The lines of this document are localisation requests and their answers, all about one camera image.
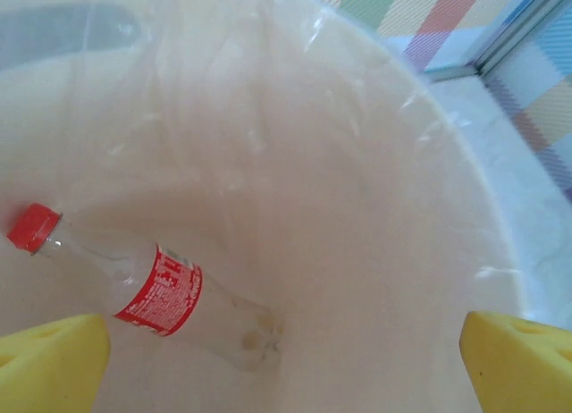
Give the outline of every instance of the bottle cap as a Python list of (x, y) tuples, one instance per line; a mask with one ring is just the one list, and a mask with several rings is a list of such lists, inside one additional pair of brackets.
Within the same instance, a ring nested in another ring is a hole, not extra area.
[(49, 207), (33, 203), (16, 220), (6, 237), (18, 249), (38, 252), (62, 216)]

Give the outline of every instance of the yellow sponge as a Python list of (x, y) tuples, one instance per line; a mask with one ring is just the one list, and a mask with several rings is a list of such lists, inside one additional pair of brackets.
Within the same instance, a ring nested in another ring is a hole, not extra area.
[(472, 312), (460, 349), (484, 413), (572, 412), (572, 333)]
[(91, 411), (109, 350), (99, 315), (70, 317), (0, 338), (0, 411)]

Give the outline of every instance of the bottle label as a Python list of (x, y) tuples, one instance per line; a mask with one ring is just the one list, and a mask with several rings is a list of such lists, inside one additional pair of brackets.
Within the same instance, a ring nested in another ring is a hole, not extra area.
[(143, 288), (114, 316), (157, 335), (171, 335), (189, 318), (202, 285), (203, 272), (198, 265), (157, 245), (155, 263)]

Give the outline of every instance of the white surface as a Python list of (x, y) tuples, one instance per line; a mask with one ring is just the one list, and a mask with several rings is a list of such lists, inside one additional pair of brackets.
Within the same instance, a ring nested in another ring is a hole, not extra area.
[[(482, 26), (464, 27), (448, 32), (449, 35), (447, 39), (431, 59), (431, 62), (427, 64), (425, 70), (430, 71), (431, 69), (442, 69), (450, 66), (462, 66), (464, 64), (464, 54), (462, 54), (459, 49), (469, 48), (473, 42), (479, 39), (485, 30), (487, 30), (487, 28)], [(442, 31), (435, 33), (435, 39), (438, 39), (442, 33)]]
[[(287, 324), (264, 376), (110, 323), (97, 411), (479, 411), (458, 336), (472, 308), (519, 311), (517, 266), (425, 86), (309, 0), (116, 1), (147, 40), (0, 73), (4, 228), (41, 200), (150, 233)], [(86, 311), (0, 255), (3, 332)]]
[(479, 161), (526, 285), (526, 317), (572, 329), (572, 206), (478, 78), (433, 84)]

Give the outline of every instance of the white bucket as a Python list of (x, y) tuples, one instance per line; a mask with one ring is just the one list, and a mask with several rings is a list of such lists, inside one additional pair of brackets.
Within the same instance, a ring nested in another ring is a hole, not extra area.
[[(96, 411), (479, 411), (458, 336), (469, 309), (519, 312), (512, 253), (455, 128), (378, 42), (310, 0), (0, 9), (61, 15), (71, 41), (0, 64), (3, 229), (41, 201), (148, 232), (287, 318), (276, 375), (110, 320)], [(2, 333), (94, 311), (0, 254)]]

